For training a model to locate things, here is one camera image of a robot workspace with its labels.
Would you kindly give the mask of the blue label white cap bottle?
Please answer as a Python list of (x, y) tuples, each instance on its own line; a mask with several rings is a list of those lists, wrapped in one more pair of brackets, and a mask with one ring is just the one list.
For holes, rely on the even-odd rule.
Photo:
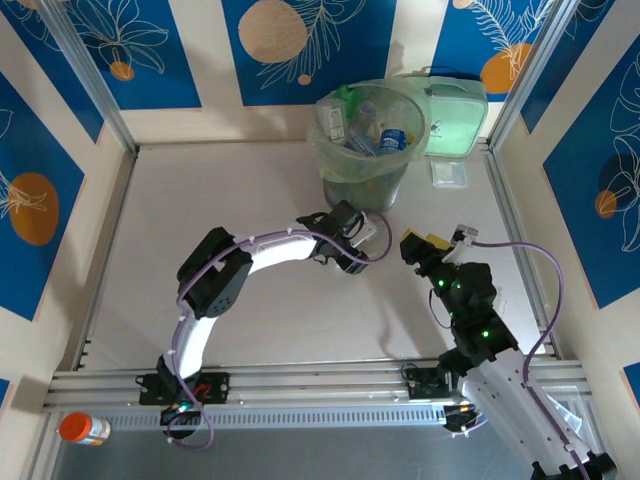
[(386, 128), (380, 136), (378, 153), (380, 155), (393, 154), (403, 151), (408, 144), (408, 134), (403, 129)]

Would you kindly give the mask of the small clear plastic packet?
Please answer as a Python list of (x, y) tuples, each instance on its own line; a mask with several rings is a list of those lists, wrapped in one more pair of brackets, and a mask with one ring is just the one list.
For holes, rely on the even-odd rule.
[(432, 161), (432, 183), (438, 188), (465, 188), (468, 176), (463, 162)]

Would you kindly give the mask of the mint green medicine pouch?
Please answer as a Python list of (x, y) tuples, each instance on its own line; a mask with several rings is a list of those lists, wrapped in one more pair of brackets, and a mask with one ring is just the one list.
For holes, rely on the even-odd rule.
[(478, 80), (430, 76), (423, 90), (431, 118), (426, 154), (465, 157), (476, 143), (488, 114), (484, 84)]

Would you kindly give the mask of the orange cap pill bottle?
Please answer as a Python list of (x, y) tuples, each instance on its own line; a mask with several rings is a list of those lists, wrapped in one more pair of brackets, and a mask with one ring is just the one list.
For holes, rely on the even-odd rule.
[(79, 445), (100, 446), (111, 434), (108, 420), (83, 412), (66, 415), (58, 427), (60, 438)]

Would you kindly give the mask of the aluminium table side rail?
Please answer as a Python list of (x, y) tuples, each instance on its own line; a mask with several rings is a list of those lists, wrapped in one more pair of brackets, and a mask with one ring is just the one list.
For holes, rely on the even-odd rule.
[(71, 357), (71, 370), (77, 371), (84, 368), (83, 357), (85, 345), (92, 335), (95, 311), (102, 295), (104, 278), (107, 271), (109, 257), (114, 244), (120, 218), (126, 203), (135, 164), (139, 156), (139, 149), (135, 150), (122, 161), (114, 184), (114, 192), (108, 204), (103, 227), (100, 231), (94, 258), (90, 269), (90, 295), (85, 309), (83, 321), (75, 336), (74, 350)]
[[(489, 146), (482, 145), (481, 150), (488, 178), (506, 229), (507, 238), (511, 242), (524, 243), (526, 239), (522, 233), (518, 211), (512, 199), (508, 181), (502, 171), (500, 161)], [(546, 295), (541, 288), (533, 261), (537, 256), (540, 256), (542, 260), (546, 260), (546, 257), (533, 249), (525, 247), (512, 247), (512, 252), (535, 322), (539, 327), (540, 333), (543, 333), (550, 324), (554, 307), (549, 306), (547, 303)]]

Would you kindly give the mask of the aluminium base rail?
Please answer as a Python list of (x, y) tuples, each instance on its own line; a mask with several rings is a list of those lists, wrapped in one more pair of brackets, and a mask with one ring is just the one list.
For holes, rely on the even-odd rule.
[[(210, 368), (229, 379), (217, 390), (230, 407), (373, 406), (410, 402), (400, 360)], [(57, 372), (44, 400), (47, 411), (125, 409), (147, 391), (147, 370)]]

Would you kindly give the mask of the aluminium frame post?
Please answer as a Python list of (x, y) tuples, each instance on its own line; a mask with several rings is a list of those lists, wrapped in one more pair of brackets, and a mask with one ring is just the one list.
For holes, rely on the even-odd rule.
[(67, 63), (123, 148), (135, 155), (139, 147), (120, 108), (64, 6), (57, 0), (34, 0), (37, 11)]
[(555, 51), (579, 2), (580, 0), (554, 0), (552, 10), (542, 25), (539, 35), (526, 57), (524, 66), (514, 81), (513, 88), (507, 95), (497, 120), (486, 139), (487, 147), (491, 152), (500, 148), (512, 125), (520, 116), (522, 106)]

